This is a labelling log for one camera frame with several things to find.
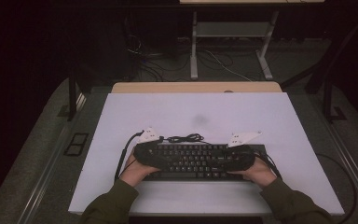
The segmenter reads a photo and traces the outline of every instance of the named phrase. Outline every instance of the person's left hand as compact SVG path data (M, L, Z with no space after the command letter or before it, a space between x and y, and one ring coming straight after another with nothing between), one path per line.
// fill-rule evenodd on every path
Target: person's left hand
M143 165L138 162L133 156L133 151L127 159L125 167L127 169L121 174L120 179L133 187L141 183L147 175L159 171L156 167Z

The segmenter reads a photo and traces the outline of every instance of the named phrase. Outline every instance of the gray carpet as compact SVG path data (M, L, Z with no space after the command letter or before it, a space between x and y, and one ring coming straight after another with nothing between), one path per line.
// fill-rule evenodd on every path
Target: gray carpet
M267 60L275 81L282 82L316 63L328 47L328 41L306 41L298 44L291 42L273 42L268 50ZM229 67L241 75L253 80L263 80L258 62L253 50L259 42L245 41L240 46L221 48L222 54L217 55L221 63L233 64ZM200 47L213 52L209 43ZM199 81L244 81L243 77L228 72L214 61L208 53L199 62ZM146 64L153 67L156 73L143 71L134 81L155 81L161 77L166 80L184 81L189 79L189 66L186 60L188 54L183 54L177 60L156 59ZM324 119L320 115L320 95L307 95L304 91L306 79L297 82L287 89L294 108L300 118L306 134L316 153L323 153L340 162L337 145L329 133ZM88 146L98 123L106 94L111 87L94 87L86 95L86 103L72 122L66 117L60 117L63 106L68 105L67 81L53 93L39 121L34 126L21 154L13 165L7 179L0 189L0 224L17 223L30 199L34 186L44 172L53 150L59 148L59 156L51 170L52 176L47 187L40 195L40 201L35 205L35 212L29 218L29 223L77 223L78 216L67 212L69 203L76 186L83 162L87 156ZM347 120L335 121L334 127L339 132L345 145L350 150L358 164L358 113L348 103L344 94L334 90L333 105L339 106ZM89 133L86 147L79 157L67 157L62 153L72 139L74 133ZM353 205L351 185L342 170L329 159L319 157L344 210L350 211ZM265 223L277 223L273 217L263 217ZM355 212L346 223L358 223L358 199Z

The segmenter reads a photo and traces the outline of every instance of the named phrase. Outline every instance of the black cable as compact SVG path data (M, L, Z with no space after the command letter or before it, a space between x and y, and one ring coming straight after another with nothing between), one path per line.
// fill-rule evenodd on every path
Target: black cable
M153 78L155 79L155 81L158 82L158 77L156 76L156 74L154 74L154 73L152 73L152 72L150 72L150 71L148 71L148 70L146 70L146 69L143 69L143 68L141 68L141 70L143 70L143 71L145 71L147 74L151 75L151 77L153 77Z
M120 178L121 177L121 175L124 173L124 171L126 171L127 170L127 168L129 168L134 162L136 161L136 159L135 160L133 160L132 162L130 162L130 164L128 164L126 167L124 167L124 169L123 169L123 171L121 171L121 174L118 176L118 178Z
M173 69L164 68L164 67L162 67L161 65L159 65L159 64L157 64L157 63L152 63L152 62L150 62L150 61L146 61L146 63L151 63L151 64L157 66L159 69L161 69L161 70L163 70L163 71L175 72L175 71L180 71L180 70L184 69L184 68L186 67L186 65L187 65L187 63L188 63L188 61L189 61L189 59L190 59L190 57L187 57L187 59L186 59L186 61L185 61L185 63L184 63L183 65L181 65L181 66L178 67L178 68L173 68Z
M265 162L267 164L267 166L272 170L272 172L274 172L274 174L282 179L282 175L281 173L279 172L278 168L275 166L275 162L273 160L271 160L270 156L268 156L267 158L266 157L262 157L258 154L255 154L255 156L257 158L259 158L260 160L262 160L263 162Z
M353 204L352 204L352 207L351 207L351 210L350 212L341 220L338 222L338 224L341 224L341 223L344 223L346 221L348 221L348 219L351 218L351 216L353 215L354 213L354 210L356 209L356 204L357 204L357 192L356 192L356 186L354 184L354 181L353 179L351 178L349 172L347 171L347 169L345 169L345 167L343 167L341 164L339 164L336 160L334 160L333 158L329 157L329 156L326 156L324 154L321 154L321 153L315 153L317 156L320 156L320 157L325 157L327 158L328 160L330 161L333 161L337 166L339 166L339 168L341 168L341 170L345 173L345 175L347 176L347 178L349 179L350 183L351 183L351 188L352 188L352 192L353 192Z
M116 181L117 179L119 179L120 176L121 176L120 168L121 168L121 166L123 165L123 161L124 161L124 158L126 157L127 148L129 147L130 142L131 142L132 139L134 139L136 136L141 136L143 132L144 132L144 131L141 131L140 133L134 134L134 135L129 139L129 141L127 142L127 144L126 144L126 146L124 147L124 149L121 151L120 160L118 161L118 165L117 165L117 169L116 169L115 181Z
M156 82L158 82L158 78L161 81L164 81L162 78L162 75L158 71L156 71L155 69L153 69L151 67L148 67L148 66L142 64L141 70L146 71L148 74L152 75L156 79Z
M167 140L169 143L201 142L201 143L209 144L207 142L203 142L202 141L203 139L204 139L204 137L201 136L199 133L192 133L186 137L172 136L172 137L166 138L164 140Z

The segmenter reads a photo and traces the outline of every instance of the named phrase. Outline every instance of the white cable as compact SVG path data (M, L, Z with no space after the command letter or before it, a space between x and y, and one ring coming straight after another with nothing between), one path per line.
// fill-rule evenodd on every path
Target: white cable
M239 76L239 77L243 77L243 78L245 78L246 80L248 80L248 81L252 81L250 78L248 78L248 77L245 77L245 76L243 76L243 75L241 75L241 74L238 74L238 73L236 73L236 72L233 72L233 71L231 71L231 70L229 70L228 68L226 68L225 67L225 65L223 64L223 63L221 63L220 61L219 61L219 59L217 59L217 57L216 56L214 56L214 54L213 53L211 53L209 50L207 50L207 49L204 49L206 52L208 52L209 54L211 54L211 56L212 57L214 57L214 59L215 60L217 60L219 63L220 63L220 65L224 68L224 69L226 69L228 72L230 72L230 73L232 73L232 74L234 74L234 75L237 75L237 76Z

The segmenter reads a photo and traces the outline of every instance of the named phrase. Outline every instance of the cord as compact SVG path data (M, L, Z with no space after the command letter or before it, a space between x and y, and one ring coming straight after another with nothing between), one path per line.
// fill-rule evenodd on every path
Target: cord
M263 162L265 162L265 163L267 164L267 166L272 170L272 172L274 172L274 174L275 174L278 178L282 179L281 173L278 171L278 168L276 167L275 162L272 160L272 158L271 158L270 156L268 156L267 158L262 157L262 156L260 156L260 155L258 155L258 154L255 154L255 156L256 156L257 158L259 158L260 160L262 160Z
M207 50L207 49L198 49L198 50L203 50L205 51L208 55L212 56L213 59L212 60L209 60L207 58L205 58L206 61L208 61L209 63L215 63L219 66L225 66L225 67L230 67L231 65L234 64L234 61L232 60L232 57L226 53L221 53L221 52L215 52L215 53L212 53L211 51ZM229 60L229 63L223 63L221 59L217 59L217 55L219 56L225 56L226 58L228 58Z
M237 75L237 76L239 76L239 77L243 77L243 78L245 78L245 79L248 80L248 81L252 81L250 78L248 78L248 77L246 77L246 76L243 76L243 75L241 75L241 74L239 74L239 73L236 73L236 72L231 71L230 69L228 69L228 68L227 68L222 62L220 62L220 60L219 60L213 53L211 53L209 50L204 49L204 51L206 51L206 52L209 53L212 57L214 57L214 58L216 59L216 61L219 62L219 64L220 64L224 69L226 69L229 73L232 73L232 74Z
M210 143L202 141L203 139L204 139L204 137L201 136L199 133L192 133L186 137L172 136L172 137L166 138L164 140L167 140L169 143L201 142L201 143L210 144Z
M147 73L152 75L156 79L156 82L158 82L158 78L161 80L161 82L164 81L164 79L162 78L162 74L160 74L158 71L156 71L152 67L149 67L149 66L147 66L145 64L142 64L141 70L146 71Z
M348 219L351 218L351 216L354 213L354 210L356 209L356 202L357 202L357 192L356 192L356 186L354 185L353 179L351 178L350 174L348 173L348 171L345 169L345 167L343 167L341 164L339 164L336 160L334 160L333 158L326 156L324 154L321 153L315 153L317 156L320 157L325 157L328 160L334 162L337 166L339 166L339 168L341 168L341 170L345 173L345 175L347 176L347 178L349 179L350 183L351 183L351 188L352 188L352 193L353 193L353 204L351 207L350 212L341 220L338 222L338 224L344 223L346 221L348 221Z
M132 139L134 139L136 136L141 136L143 132L144 132L144 131L141 131L140 133L134 134L134 135L129 139L129 141L127 142L127 144L126 144L126 146L124 147L124 149L121 151L120 160L118 161L118 165L117 165L117 169L116 169L115 181L116 181L117 179L119 179L120 176L121 176L121 174L122 174L122 172L120 173L120 168L121 168L121 166L123 165L124 157L126 157L127 148L129 147L130 142L131 142ZM132 161L125 169L127 169L127 168L128 168L133 162L135 162L135 161Z
M120 173L120 175L118 176L118 178L120 178L121 175L124 173L124 171L126 171L127 168L129 168L135 161L136 161L136 159L133 160L132 162L130 162L130 164L128 164L126 167L124 167L123 171L121 171L121 173Z
M180 71L182 69L184 69L189 61L190 57L188 57L185 61L185 63L183 65L181 65L180 67L178 68L173 68L173 69L168 69L168 68L164 68L162 67L161 65L157 64L157 63L152 63L150 61L147 61L146 63L151 63L153 65L155 65L156 67L158 67L159 69L163 70L163 71L170 71L170 72L175 72L175 71Z

